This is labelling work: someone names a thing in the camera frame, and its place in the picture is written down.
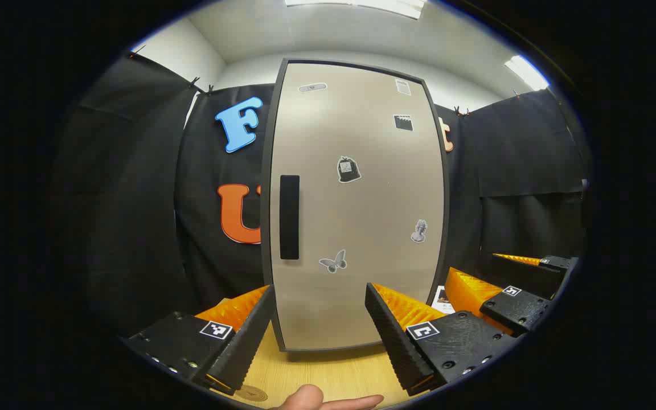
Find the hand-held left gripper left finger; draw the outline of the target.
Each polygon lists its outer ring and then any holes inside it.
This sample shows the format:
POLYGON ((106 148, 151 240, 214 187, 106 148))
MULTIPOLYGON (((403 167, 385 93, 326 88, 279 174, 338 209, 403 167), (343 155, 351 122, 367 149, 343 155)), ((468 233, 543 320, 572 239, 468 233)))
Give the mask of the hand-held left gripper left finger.
POLYGON ((275 311, 275 290, 266 285, 197 315, 174 311, 125 345, 184 384, 234 395, 275 311))

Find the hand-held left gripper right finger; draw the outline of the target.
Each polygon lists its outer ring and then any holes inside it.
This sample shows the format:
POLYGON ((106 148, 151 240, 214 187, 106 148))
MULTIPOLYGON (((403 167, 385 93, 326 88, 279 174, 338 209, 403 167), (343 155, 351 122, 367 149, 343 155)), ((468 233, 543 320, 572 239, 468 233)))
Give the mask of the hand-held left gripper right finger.
POLYGON ((366 309, 394 373, 408 395, 444 390, 487 370, 518 345, 518 339, 469 311, 403 326, 389 306, 391 290, 366 285, 366 309))

